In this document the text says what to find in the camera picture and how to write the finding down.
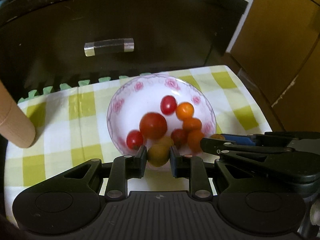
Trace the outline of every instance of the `blue gripper part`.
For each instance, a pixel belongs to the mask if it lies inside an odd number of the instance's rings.
[[[256,143],[250,140],[250,137],[245,135],[234,135],[234,134],[224,134],[222,133],[226,140],[235,141],[238,145],[255,146]]]

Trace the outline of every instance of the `large red tomato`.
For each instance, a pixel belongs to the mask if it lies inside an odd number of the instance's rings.
[[[167,132],[167,121],[161,114],[147,113],[142,117],[139,129],[145,138],[157,140]]]

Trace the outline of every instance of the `red cherry tomato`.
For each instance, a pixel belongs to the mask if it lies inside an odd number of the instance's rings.
[[[179,149],[182,145],[186,144],[188,133],[183,129],[175,129],[171,133],[171,139],[173,140],[177,149]]]
[[[139,150],[143,144],[143,136],[138,130],[132,130],[127,136],[127,146],[132,150]]]
[[[177,108],[177,100],[173,96],[165,96],[160,103],[160,109],[162,114],[173,114]]]
[[[158,140],[167,132],[167,121],[158,113],[145,114],[139,124],[142,135],[147,139]]]

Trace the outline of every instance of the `orange cherry tomato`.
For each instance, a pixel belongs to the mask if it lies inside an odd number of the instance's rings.
[[[192,130],[201,130],[202,123],[198,118],[187,118],[183,120],[182,128],[187,132]]]
[[[219,139],[219,140],[225,140],[225,137],[222,134],[219,134],[219,133],[215,133],[215,134],[211,135],[210,138]]]
[[[194,152],[201,152],[200,141],[204,137],[204,133],[200,130],[193,130],[188,134],[188,146]]]
[[[177,118],[181,121],[187,118],[191,118],[194,112],[195,109],[193,108],[193,105],[188,102],[179,104],[176,109]]]
[[[142,135],[147,139],[158,140],[167,132],[167,121],[159,113],[145,114],[139,124]]]

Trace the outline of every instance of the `table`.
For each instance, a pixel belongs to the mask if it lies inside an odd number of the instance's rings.
[[[257,103],[227,66],[163,73],[189,82],[206,96],[216,115],[217,133],[246,135],[271,131]],[[4,169],[8,220],[15,223],[12,203],[27,187],[86,160],[100,158],[102,162],[112,162],[120,156],[108,133],[106,113],[113,94],[130,79],[70,88],[18,104],[35,125],[37,135],[28,149],[8,143]],[[202,157],[206,162],[216,159],[209,154]],[[107,181],[103,182],[103,192]],[[128,192],[131,190],[188,190],[188,180],[175,179],[170,171],[146,170],[142,179],[129,179]]]

